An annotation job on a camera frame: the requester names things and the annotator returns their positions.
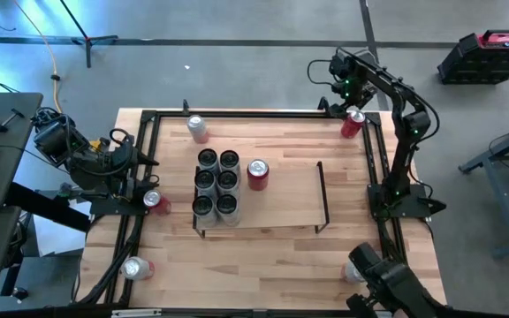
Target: soda can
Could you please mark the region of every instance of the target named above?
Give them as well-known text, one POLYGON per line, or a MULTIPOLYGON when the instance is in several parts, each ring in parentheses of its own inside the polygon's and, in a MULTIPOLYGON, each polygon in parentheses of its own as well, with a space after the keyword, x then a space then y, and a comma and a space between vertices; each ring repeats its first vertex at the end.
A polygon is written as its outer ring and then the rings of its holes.
POLYGON ((254 159, 247 168, 248 187, 261 191, 269 184, 269 165, 262 159, 254 159))
POLYGON ((198 154, 198 162, 201 170, 209 170, 214 176, 219 175, 219 163, 217 162, 217 153, 213 149, 203 149, 198 154))
POLYGON ((126 279, 149 279, 155 274, 155 264, 145 261, 141 257, 129 257, 121 266, 121 273, 126 279))
POLYGON ((349 110, 341 127, 341 135, 345 138, 353 138, 364 126, 366 116, 360 110, 349 110))
POLYGON ((239 202, 237 198, 226 194, 217 200, 217 213, 221 216, 223 222, 229 226, 237 226, 240 221, 239 202))
POLYGON ((219 156, 219 165, 221 166, 221 171, 233 171, 237 175, 237 178, 240 182, 240 164, 239 164, 239 155, 232 150, 225 150, 219 156))
POLYGON ((219 195, 230 194, 239 198, 239 178, 233 171, 223 171, 217 177, 217 190, 219 195))
POLYGON ((154 189, 148 190, 142 201, 145 203, 148 212, 158 214, 159 216, 169 215, 172 210, 172 204, 168 198, 154 189))
POLYGON ((192 210, 198 222, 206 227, 213 227, 217 223, 216 205, 210 197, 199 196, 192 203, 192 210))
POLYGON ((352 261, 348 261, 345 265, 343 265, 341 268, 341 277, 343 277, 343 279, 349 284, 364 283, 365 281, 352 261))
POLYGON ((211 200, 217 200, 216 177, 208 170, 201 170, 194 178, 198 196, 208 196, 211 200))
POLYGON ((208 127, 201 116, 193 115, 187 119, 187 129, 196 143, 206 143, 209 140, 208 127))

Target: concrete floor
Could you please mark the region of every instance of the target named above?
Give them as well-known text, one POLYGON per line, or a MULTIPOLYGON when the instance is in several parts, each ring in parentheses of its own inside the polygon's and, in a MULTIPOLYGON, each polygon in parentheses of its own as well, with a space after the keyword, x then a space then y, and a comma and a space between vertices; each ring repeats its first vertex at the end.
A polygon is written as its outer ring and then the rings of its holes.
MULTIPOLYGON (((45 34, 79 36, 59 2, 21 3, 45 34)), ((370 40, 365 36, 359 0, 67 3, 90 36, 370 40)), ((377 41, 455 42, 488 28, 509 28, 508 0, 369 0, 368 7, 377 41)), ((10 1, 0 0, 0 23, 17 28, 0 30, 0 36, 35 35, 10 1)), ((86 68, 80 47, 55 45, 53 50, 64 79, 60 101, 90 139, 107 134, 120 107, 179 107, 186 98, 193 107, 314 109, 322 95, 335 100, 327 87, 311 85, 305 74, 309 60, 328 58, 333 48, 98 46, 93 48, 92 69, 86 68)), ((493 247, 509 242, 498 203, 482 170, 463 176, 456 169, 482 152, 490 140, 509 131, 509 81, 495 87, 442 86, 436 66, 448 52, 380 49, 378 55, 380 63, 413 85, 442 120, 440 133, 422 143, 415 160, 422 180, 435 188, 434 197, 448 204, 446 211, 434 216, 432 226, 449 304, 509 314, 509 258, 490 256, 493 247)), ((53 107, 50 74, 43 45, 0 44, 0 80, 20 91, 43 93, 43 106, 53 107)), ((325 65, 313 68, 312 74, 324 78, 325 65)), ((374 100, 367 110, 378 107, 374 100)), ((65 174, 29 155, 23 157, 16 179, 39 189, 68 181, 65 174)), ((21 272, 19 279, 28 280, 29 275, 21 272)), ((0 301, 0 310, 66 304, 72 280, 63 283, 68 292, 37 292, 47 284, 55 286, 55 279, 35 280, 29 286, 32 297, 20 306, 0 301)))

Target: yellow cable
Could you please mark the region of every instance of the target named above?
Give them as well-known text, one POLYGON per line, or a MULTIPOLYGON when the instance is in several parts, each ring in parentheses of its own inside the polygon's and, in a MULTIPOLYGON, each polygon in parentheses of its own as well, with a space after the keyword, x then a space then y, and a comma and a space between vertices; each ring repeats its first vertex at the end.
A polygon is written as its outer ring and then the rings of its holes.
MULTIPOLYGON (((15 3, 15 5, 17 5, 17 7, 19 7, 19 10, 21 10, 21 12, 23 12, 25 17, 29 20, 29 22, 31 22, 33 27, 36 29, 36 32, 39 33, 39 35, 41 36, 42 40, 44 41, 44 44, 46 45, 47 49, 49 49, 50 57, 52 57, 52 68, 54 69, 53 74, 58 76, 57 61, 54 58, 54 52, 52 52, 52 48, 50 47, 49 42, 46 40, 46 36, 44 36, 44 34, 42 34, 41 30, 39 30, 38 27, 36 27, 36 24, 31 20, 31 18, 28 17, 28 15, 25 13, 23 8, 21 8, 19 3, 17 3, 17 0, 13 0, 13 2, 15 3)), ((60 103, 58 102, 58 89, 57 89, 58 84, 57 84, 57 80, 53 79, 52 81, 54 82, 53 88, 52 88, 52 93, 53 93, 53 96, 54 96, 54 104, 57 106, 57 111, 59 113, 62 113, 62 108, 60 107, 60 103)))

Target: wooden table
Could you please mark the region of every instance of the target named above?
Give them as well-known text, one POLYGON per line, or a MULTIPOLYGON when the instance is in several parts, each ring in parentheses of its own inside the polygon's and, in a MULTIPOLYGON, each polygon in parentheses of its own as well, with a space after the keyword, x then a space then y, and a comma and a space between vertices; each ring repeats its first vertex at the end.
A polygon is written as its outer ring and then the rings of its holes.
MULTIPOLYGON (((119 110, 116 127, 136 136, 141 111, 119 110)), ((390 113, 381 112, 381 119, 392 158, 397 139, 390 113)), ((212 137, 203 146, 193 143, 184 118, 162 119, 155 157, 160 166, 153 173, 160 176, 160 191, 172 201, 172 213, 145 218, 139 256, 153 261, 156 273, 133 285, 131 307, 346 309, 345 300, 354 293, 368 295, 364 284, 340 280, 341 266, 354 247, 368 241, 379 250, 376 224, 368 212, 362 135, 340 138, 341 121, 335 119, 206 120, 212 137), (307 226, 211 230, 199 238, 192 229, 191 205, 194 166, 205 147, 217 153, 235 150, 243 167, 255 157, 267 160, 272 170, 322 161, 331 223, 320 234, 307 226)), ((377 154, 372 128, 371 138, 377 154)), ((146 138, 143 149, 148 144, 146 138)), ((377 174, 382 176, 379 167, 377 174)), ((106 216, 88 233, 78 299, 109 266, 118 223, 118 216, 106 216)), ((402 219, 401 224, 410 267, 431 295, 446 303, 427 227, 414 219, 402 219)))

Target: can lid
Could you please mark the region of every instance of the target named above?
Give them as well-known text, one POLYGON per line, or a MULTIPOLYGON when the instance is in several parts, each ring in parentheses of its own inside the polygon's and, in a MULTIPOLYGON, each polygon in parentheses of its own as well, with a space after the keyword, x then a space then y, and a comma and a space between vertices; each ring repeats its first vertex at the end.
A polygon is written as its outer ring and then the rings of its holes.
POLYGON ((139 262, 133 258, 130 258, 125 261, 123 264, 123 274, 126 276, 136 276, 139 274, 139 270, 141 269, 141 265, 139 262))
POLYGON ((349 116, 355 123, 362 123, 367 118, 360 110, 350 110, 349 116))
POLYGON ((157 190, 148 190, 142 198, 142 201, 147 207, 154 207, 160 202, 161 197, 162 195, 157 190))
POLYGON ((210 166, 217 162, 217 153, 213 149, 203 149, 198 155, 198 161, 201 165, 210 166))
POLYGON ((213 201, 210 197, 201 195, 192 203, 192 210, 196 215, 205 216, 213 209, 213 201))
POLYGON ((266 164, 261 159, 254 159, 248 165, 248 172, 250 172, 255 177, 264 176, 264 174, 269 170, 269 165, 266 164))
POLYGON ((237 199, 230 194, 225 194, 217 200, 217 210, 223 214, 230 214, 237 209, 237 199))
POLYGON ((216 177, 209 170, 202 170, 195 175, 195 185, 200 188, 209 188, 216 182, 216 177))
POLYGON ((221 153, 221 157, 219 158, 219 162, 225 168, 232 168, 239 163, 239 155, 232 150, 225 150, 221 153))
POLYGON ((223 189, 232 189, 237 185, 237 175, 233 171, 223 171, 217 178, 217 183, 223 189))
POLYGON ((190 118, 187 119, 187 126, 192 128, 197 128, 201 126, 201 122, 203 121, 203 118, 201 118, 198 115, 192 115, 190 118))

